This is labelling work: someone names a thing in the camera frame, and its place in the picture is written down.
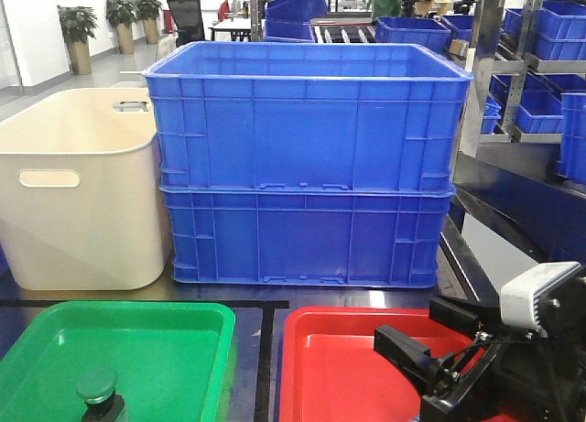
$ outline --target potted plant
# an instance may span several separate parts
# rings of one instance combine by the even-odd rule
[[[135,0],[136,19],[143,22],[147,44],[158,43],[157,19],[159,17],[160,0]]]
[[[88,37],[95,38],[97,17],[90,7],[62,7],[58,5],[61,32],[70,53],[74,74],[91,74]]]
[[[134,0],[106,0],[106,19],[116,30],[118,47],[123,54],[135,51],[132,24],[136,22]]]

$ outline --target blue plastic crate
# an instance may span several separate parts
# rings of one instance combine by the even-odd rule
[[[273,0],[266,5],[266,19],[307,22],[326,13],[326,0]]]
[[[560,134],[561,102],[547,91],[525,91],[516,115],[516,124],[526,134]]]
[[[146,72],[162,183],[445,191],[471,77],[416,45],[189,44]]]
[[[559,173],[586,184],[586,93],[562,95],[564,115]]]
[[[512,79],[513,76],[509,74],[494,74],[491,79],[489,91],[496,101],[502,105],[506,104],[508,99]],[[551,88],[543,80],[543,76],[538,76],[531,72],[527,73],[523,89],[524,91],[551,91]]]
[[[522,8],[507,8],[505,10],[503,31],[514,40],[518,40],[521,35],[521,27],[523,26],[522,14]]]
[[[179,282],[432,287],[444,193],[163,188]]]
[[[450,40],[450,31],[435,19],[379,17],[374,38],[380,43],[419,44],[441,53]]]
[[[469,15],[444,15],[441,23],[451,30],[452,39],[472,40],[472,26],[474,16]]]
[[[570,1],[546,1],[537,12],[537,33],[552,40],[586,39],[586,6]]]
[[[492,134],[496,124],[501,119],[501,105],[492,97],[486,98],[486,109],[484,110],[483,126],[481,134]]]
[[[271,38],[303,39],[313,42],[313,27],[309,22],[282,21],[267,19],[265,21],[265,36]]]
[[[313,39],[295,39],[295,38],[278,38],[276,36],[265,36],[264,42],[281,42],[283,44],[308,44],[313,43]]]
[[[586,60],[586,39],[554,40],[538,34],[535,55],[542,60]]]
[[[0,275],[5,273],[8,270],[8,262],[6,261],[6,256],[4,255],[4,251],[2,251],[2,247],[0,246]]]
[[[578,74],[548,74],[543,79],[560,100],[564,92],[586,92],[586,79]]]

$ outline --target beige plastic bin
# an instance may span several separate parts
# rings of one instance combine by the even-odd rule
[[[159,277],[170,234],[155,134],[147,88],[58,92],[0,123],[0,242],[20,286]]]

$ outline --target green plastic tray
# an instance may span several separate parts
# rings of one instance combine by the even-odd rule
[[[82,374],[109,365],[131,421],[225,417],[234,314],[204,303],[72,301],[42,312],[0,362],[0,420],[79,422]]]

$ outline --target white table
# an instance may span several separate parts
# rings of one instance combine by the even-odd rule
[[[250,17],[234,17],[230,19],[224,19],[222,22],[210,27],[212,30],[212,40],[216,40],[217,32],[229,32],[232,41],[244,38],[250,40],[250,30],[252,28],[252,21]]]

